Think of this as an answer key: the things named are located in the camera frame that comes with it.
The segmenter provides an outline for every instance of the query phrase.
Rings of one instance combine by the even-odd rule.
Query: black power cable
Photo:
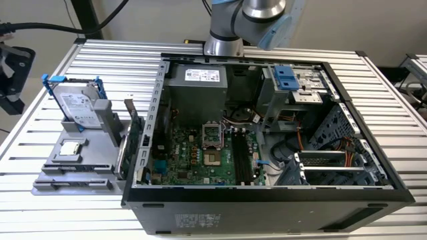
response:
[[[64,0],[64,4],[65,4],[65,9],[66,9],[66,14],[68,14],[68,19],[69,19],[70,25],[72,25],[73,28],[76,28],[76,25],[74,25],[72,16],[70,16],[70,14],[69,14],[69,9],[68,9],[66,0]]]
[[[343,138],[336,138],[332,141],[327,142],[321,147],[318,147],[317,151],[324,150],[327,148],[332,148],[332,144],[336,143],[339,140],[341,140]]]
[[[10,132],[8,130],[4,130],[2,128],[0,128],[1,132],[5,132],[6,134],[9,134]]]
[[[128,1],[129,0],[122,0],[117,8],[112,11],[109,16],[105,18],[105,20],[96,27],[90,29],[82,30],[82,29],[76,29],[72,27],[60,26],[49,23],[40,23],[40,22],[25,22],[25,23],[5,22],[0,24],[0,36],[4,34],[14,33],[16,30],[24,30],[24,29],[50,29],[50,30],[57,30],[62,32],[69,32],[73,34],[84,34],[84,35],[96,33],[110,22],[110,20],[114,18],[120,10],[126,5]]]
[[[204,8],[205,8],[208,15],[212,16],[212,9],[209,7],[209,4],[206,3],[206,0],[201,0],[201,3],[204,5]]]
[[[262,164],[262,166],[268,166],[268,167],[270,167],[273,170],[281,171],[281,169],[274,168],[270,164]]]

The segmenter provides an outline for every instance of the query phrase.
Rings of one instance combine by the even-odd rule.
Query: barcode sticker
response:
[[[257,124],[260,121],[260,118],[261,118],[260,115],[254,114],[252,122]]]
[[[185,81],[201,81],[201,82],[218,82],[220,71],[218,70],[202,70],[202,69],[186,69]]]

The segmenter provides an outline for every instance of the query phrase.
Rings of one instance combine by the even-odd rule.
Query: slotted aluminum table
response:
[[[120,118],[129,115],[122,104],[126,97],[133,98],[137,113],[145,116],[160,53],[200,55],[202,47],[88,40],[72,46],[53,75],[84,79],[100,76]],[[244,55],[331,64],[416,203],[349,234],[148,236],[132,211],[121,209],[121,196],[30,194],[32,182],[62,130],[62,114],[42,89],[0,147],[1,239],[427,239],[427,126],[371,60],[353,51],[286,48],[265,52],[245,47]]]

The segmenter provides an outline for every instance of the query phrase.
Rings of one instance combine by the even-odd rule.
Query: expansion slot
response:
[[[248,156],[248,143],[244,132],[230,134],[234,183],[236,185],[250,185],[252,170]]]

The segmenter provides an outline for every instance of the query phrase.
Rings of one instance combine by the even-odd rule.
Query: white wall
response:
[[[427,0],[306,0],[290,47],[361,50],[397,66],[405,53],[427,54],[425,10]]]
[[[93,2],[101,21],[121,0]],[[405,53],[427,54],[425,10],[427,0],[305,0],[289,46],[361,50],[375,64],[396,66]],[[130,0],[105,32],[124,41],[205,40],[209,16],[200,0]]]
[[[68,8],[78,28],[70,1]],[[72,27],[62,0],[0,0],[0,20],[4,23],[38,22]],[[73,33],[46,29],[18,30],[13,36],[6,45],[30,48],[36,52],[29,73],[33,78],[53,72],[77,37]]]
[[[92,0],[98,22],[121,0]],[[210,17],[201,0],[129,0],[105,27],[104,38],[122,41],[181,43],[204,41]]]

